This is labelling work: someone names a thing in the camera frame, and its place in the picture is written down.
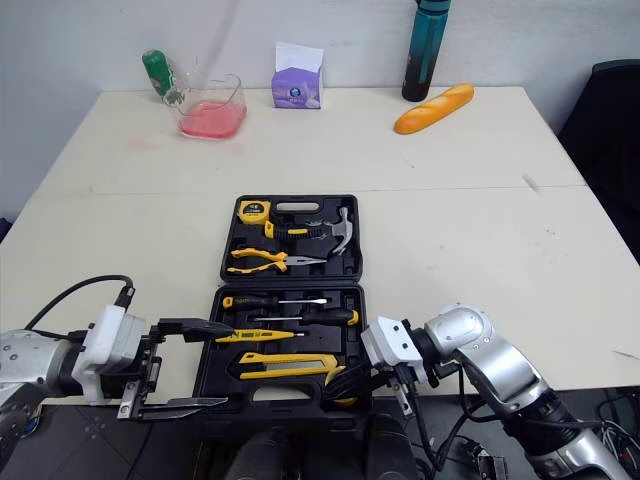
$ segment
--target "pink liquid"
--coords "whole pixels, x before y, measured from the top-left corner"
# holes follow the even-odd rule
[[[238,131],[246,113],[244,105],[202,102],[191,107],[178,126],[185,135],[227,138]]]

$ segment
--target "baguette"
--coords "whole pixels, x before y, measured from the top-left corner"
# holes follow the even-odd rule
[[[417,132],[455,112],[472,98],[473,85],[461,83],[404,113],[396,120],[393,129],[401,134]]]

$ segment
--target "tissue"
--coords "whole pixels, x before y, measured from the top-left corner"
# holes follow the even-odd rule
[[[271,80],[276,108],[320,108],[323,56],[321,48],[276,42],[276,72]]]

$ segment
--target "table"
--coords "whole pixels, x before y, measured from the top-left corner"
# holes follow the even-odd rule
[[[220,142],[180,137],[149,92],[103,93],[0,245],[0,329],[104,273],[134,278],[148,325],[206,318],[237,196],[354,193],[369,318],[418,326],[465,301],[555,388],[640,383],[640,269],[522,88],[478,88],[410,136],[391,130],[397,89],[328,89],[322,111],[245,93]],[[84,289],[42,328],[86,326],[118,288]],[[200,351],[169,338],[150,400],[191,395]]]

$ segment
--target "purple tissue box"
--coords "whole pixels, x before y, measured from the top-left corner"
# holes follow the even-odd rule
[[[276,108],[320,108],[322,71],[287,68],[273,74],[271,92]]]

